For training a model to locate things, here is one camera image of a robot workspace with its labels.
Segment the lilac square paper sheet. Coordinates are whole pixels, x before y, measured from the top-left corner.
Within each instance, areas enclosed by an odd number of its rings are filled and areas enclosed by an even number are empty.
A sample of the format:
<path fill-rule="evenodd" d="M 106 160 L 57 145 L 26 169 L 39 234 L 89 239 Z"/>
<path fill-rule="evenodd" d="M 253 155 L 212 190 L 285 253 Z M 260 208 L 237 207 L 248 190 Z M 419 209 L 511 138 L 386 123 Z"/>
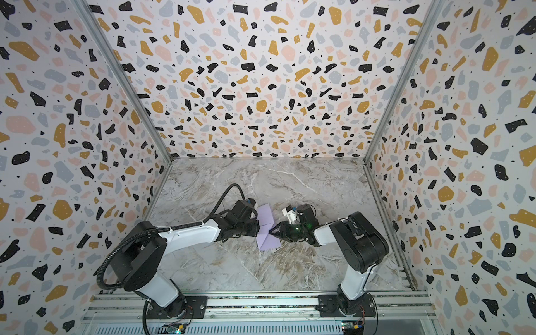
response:
<path fill-rule="evenodd" d="M 259 251 L 270 251 L 281 247 L 278 238 L 269 234 L 269 231 L 275 227 L 274 216 L 269 204 L 261 205 L 257 209 L 260 229 L 256 237 Z"/>

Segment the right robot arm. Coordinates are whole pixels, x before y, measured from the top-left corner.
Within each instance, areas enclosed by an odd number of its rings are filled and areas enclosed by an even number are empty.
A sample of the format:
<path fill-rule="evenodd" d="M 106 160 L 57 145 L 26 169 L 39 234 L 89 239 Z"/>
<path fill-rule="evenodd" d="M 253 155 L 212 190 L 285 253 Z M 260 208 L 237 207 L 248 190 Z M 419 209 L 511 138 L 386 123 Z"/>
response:
<path fill-rule="evenodd" d="M 287 242 L 306 242 L 313 247 L 337 244 L 348 268 L 339 292 L 348 302 L 361 298 L 374 269 L 389 254 L 389 245 L 374 225 L 361 213 L 321 225 L 313 205 L 289 206 L 283 210 L 286 220 L 269 234 Z"/>

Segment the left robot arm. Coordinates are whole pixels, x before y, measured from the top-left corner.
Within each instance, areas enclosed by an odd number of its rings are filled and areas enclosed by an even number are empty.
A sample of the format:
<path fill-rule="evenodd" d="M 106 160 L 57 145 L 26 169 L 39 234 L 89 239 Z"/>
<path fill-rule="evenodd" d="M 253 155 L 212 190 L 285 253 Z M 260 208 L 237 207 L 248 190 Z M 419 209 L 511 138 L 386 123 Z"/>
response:
<path fill-rule="evenodd" d="M 113 255 L 110 266 L 127 292 L 149 300 L 169 317 L 179 315 L 186 307 L 186 298 L 177 284 L 159 272 L 167 255 L 197 244 L 227 241 L 231 238 L 256 237 L 260 224 L 255 200 L 239 200 L 232 209 L 211 216 L 208 221 L 178 228 L 158 228 L 149 221 L 138 224 Z"/>

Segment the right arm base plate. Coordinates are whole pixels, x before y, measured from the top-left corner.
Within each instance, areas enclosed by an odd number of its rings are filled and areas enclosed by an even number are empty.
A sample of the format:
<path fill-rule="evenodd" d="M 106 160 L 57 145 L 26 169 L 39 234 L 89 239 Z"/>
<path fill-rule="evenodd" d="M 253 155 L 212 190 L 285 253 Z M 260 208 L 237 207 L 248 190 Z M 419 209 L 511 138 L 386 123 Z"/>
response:
<path fill-rule="evenodd" d="M 356 300 L 349 300 L 344 294 L 319 295 L 315 307 L 322 318 L 375 317 L 376 308 L 372 297 L 364 294 Z"/>

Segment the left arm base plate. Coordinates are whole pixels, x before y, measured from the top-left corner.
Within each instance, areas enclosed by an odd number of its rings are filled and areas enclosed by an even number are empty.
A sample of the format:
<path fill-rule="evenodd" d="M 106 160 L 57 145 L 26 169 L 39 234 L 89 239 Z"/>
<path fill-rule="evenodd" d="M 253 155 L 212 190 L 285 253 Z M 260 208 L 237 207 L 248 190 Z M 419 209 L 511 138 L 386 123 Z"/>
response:
<path fill-rule="evenodd" d="M 187 295 L 180 297 L 168 307 L 160 307 L 151 302 L 146 316 L 149 320 L 191 320 L 203 319 L 207 308 L 208 296 Z"/>

